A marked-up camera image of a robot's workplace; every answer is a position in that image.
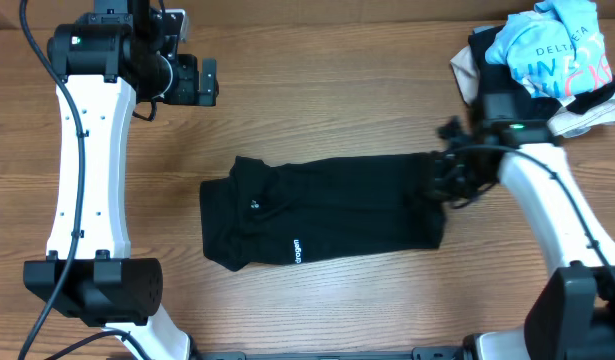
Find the black polo shirt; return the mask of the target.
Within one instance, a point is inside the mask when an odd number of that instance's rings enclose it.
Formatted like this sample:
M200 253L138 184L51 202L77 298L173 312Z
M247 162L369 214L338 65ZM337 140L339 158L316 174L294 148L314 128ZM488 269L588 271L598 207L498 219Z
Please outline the black polo shirt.
M272 167L236 157L199 188L203 252L236 272L439 247L443 205L427 195L426 153Z

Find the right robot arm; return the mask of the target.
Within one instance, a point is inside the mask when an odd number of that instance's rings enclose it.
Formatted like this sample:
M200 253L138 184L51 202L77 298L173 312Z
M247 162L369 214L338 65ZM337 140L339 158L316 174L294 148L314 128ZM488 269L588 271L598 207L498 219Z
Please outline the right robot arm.
M596 218L547 124L521 119L508 93L487 94L465 132L437 131L432 198L464 208L496 184L519 204L549 279L515 329L467 336L452 359L615 359L615 241Z

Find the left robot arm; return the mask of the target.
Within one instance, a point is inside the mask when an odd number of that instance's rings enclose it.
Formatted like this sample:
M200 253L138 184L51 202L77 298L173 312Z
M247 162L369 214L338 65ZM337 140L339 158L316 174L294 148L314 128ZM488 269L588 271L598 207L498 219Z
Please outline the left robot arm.
M23 268L25 287L51 312L135 359L196 359L193 338L163 303L158 260L131 252L126 151L136 107L215 105L217 63L183 54L184 10L142 0L99 0L59 25L35 54L56 85L61 123L56 212L45 256Z

